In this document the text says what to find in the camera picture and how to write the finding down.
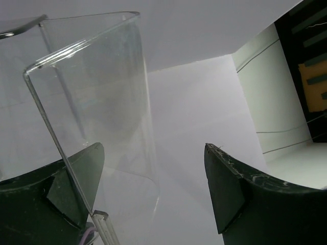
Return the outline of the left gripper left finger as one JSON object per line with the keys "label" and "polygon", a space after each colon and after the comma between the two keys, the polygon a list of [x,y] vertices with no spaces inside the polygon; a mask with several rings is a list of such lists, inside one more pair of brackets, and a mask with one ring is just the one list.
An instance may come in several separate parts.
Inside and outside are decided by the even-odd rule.
{"label": "left gripper left finger", "polygon": [[1,244],[78,244],[88,216],[62,159],[1,181]]}

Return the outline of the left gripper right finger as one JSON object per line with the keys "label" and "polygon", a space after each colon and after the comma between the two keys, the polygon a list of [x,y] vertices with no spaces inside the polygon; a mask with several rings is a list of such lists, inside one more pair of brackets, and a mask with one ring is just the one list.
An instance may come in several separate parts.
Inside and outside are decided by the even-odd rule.
{"label": "left gripper right finger", "polygon": [[326,191],[293,184],[204,148],[218,233],[225,244],[326,244]]}

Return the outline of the clear acrylic organizer box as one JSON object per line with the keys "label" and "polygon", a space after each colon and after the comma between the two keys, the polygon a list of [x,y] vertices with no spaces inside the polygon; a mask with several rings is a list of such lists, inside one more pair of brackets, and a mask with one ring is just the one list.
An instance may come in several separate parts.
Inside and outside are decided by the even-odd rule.
{"label": "clear acrylic organizer box", "polygon": [[62,159],[78,244],[147,244],[159,199],[138,12],[1,21],[1,181]]}

